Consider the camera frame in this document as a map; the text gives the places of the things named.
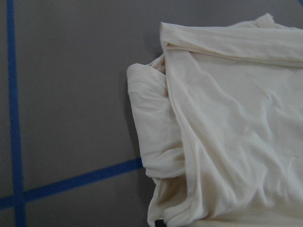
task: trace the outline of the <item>cloth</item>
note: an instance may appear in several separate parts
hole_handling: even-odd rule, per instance
[[[127,70],[148,223],[303,226],[303,30],[269,14],[161,23],[163,55]]]

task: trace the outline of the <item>garment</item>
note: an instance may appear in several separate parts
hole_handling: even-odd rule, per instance
[[[148,223],[303,226],[303,30],[269,14],[161,23],[163,55],[127,70]]]

